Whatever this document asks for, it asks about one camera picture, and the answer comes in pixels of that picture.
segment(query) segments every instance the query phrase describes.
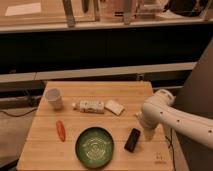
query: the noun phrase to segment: shelf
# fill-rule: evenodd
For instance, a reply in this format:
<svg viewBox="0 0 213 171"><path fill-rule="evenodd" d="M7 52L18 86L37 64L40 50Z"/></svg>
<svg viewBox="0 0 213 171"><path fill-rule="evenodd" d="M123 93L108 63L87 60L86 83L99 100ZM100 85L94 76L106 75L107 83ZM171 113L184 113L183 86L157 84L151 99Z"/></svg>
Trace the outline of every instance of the shelf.
<svg viewBox="0 0 213 171"><path fill-rule="evenodd" d="M63 2L70 0L8 0L0 2L0 33L6 32L34 32L34 31L55 31L55 30L84 30L84 29L106 29L106 28L131 28L147 26L187 25L205 24L213 22L212 0L209 1L206 9L199 17L183 17L170 11L166 13L155 12L162 10L167 0L153 0L153 4L144 4L141 14L135 14L140 0L123 1L124 11L115 16L119 1L112 0L90 0L88 11L83 12L82 2L71 0L75 25L71 26L65 9L69 7Z"/></svg>

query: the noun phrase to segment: cable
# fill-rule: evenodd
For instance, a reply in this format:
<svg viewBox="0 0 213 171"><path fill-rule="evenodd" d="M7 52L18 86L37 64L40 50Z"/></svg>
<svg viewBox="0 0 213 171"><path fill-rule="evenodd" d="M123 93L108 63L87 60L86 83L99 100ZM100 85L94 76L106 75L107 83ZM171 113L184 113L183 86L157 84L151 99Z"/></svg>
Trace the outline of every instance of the cable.
<svg viewBox="0 0 213 171"><path fill-rule="evenodd" d="M168 138L167 136L165 136L165 137L166 137L167 141L169 142L168 148L169 148L169 149L170 149L170 148L172 149L172 162L173 162L173 166L174 166L174 171L176 171L175 150L174 150L174 146L173 146L173 142L172 142L172 140L173 140L173 135L172 135L172 133L173 133L172 128L170 128L170 138Z"/></svg>
<svg viewBox="0 0 213 171"><path fill-rule="evenodd" d="M30 111L28 111L28 112L26 112L26 113L21 114L21 115L13 115L13 114L10 114L10 113L8 113L8 112L6 112L6 111L4 111L4 110L0 110L0 113L3 113L3 114L5 114L5 115L7 115L7 116L10 116L10 117L18 118L18 117L26 116L26 115L28 115L28 114L30 114L30 113L36 111L36 110L37 110L37 108L32 109L32 110L30 110Z"/></svg>

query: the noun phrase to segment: wooden table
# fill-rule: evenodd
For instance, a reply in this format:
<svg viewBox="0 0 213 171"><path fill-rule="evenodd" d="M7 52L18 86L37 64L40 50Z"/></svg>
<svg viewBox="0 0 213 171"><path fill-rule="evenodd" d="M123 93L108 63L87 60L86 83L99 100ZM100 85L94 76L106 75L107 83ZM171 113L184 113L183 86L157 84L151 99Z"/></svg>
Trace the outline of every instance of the wooden table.
<svg viewBox="0 0 213 171"><path fill-rule="evenodd" d="M87 170L75 155L75 142L88 127L108 130L115 143L113 158L103 170L171 171L172 163L159 125L154 136L144 132L135 113L143 101L152 95L149 82L48 82L46 90L58 88L64 108L54 111L42 98L32 123L17 169L26 170ZM105 114L88 114L72 110L72 102L79 100L116 100L124 105L121 116L109 111ZM61 142L56 132L56 121L61 120L67 139ZM134 153L124 150L132 128L141 130Z"/></svg>

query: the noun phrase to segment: paper cup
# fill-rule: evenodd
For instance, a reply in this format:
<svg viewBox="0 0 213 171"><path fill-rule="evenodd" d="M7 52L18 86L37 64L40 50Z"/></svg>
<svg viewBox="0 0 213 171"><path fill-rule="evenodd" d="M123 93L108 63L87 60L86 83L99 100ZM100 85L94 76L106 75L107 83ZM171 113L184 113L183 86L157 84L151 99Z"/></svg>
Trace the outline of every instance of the paper cup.
<svg viewBox="0 0 213 171"><path fill-rule="evenodd" d="M48 90L45 93L45 98L55 110L60 110L63 107L62 97L57 88Z"/></svg>

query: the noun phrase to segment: black wall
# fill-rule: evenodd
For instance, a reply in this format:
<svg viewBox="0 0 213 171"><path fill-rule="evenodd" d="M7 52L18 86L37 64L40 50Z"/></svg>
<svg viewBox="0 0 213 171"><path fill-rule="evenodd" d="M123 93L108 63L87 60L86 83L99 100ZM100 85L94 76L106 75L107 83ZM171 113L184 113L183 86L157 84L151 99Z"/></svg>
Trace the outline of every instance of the black wall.
<svg viewBox="0 0 213 171"><path fill-rule="evenodd" d="M0 73L197 61L213 24L0 34Z"/></svg>

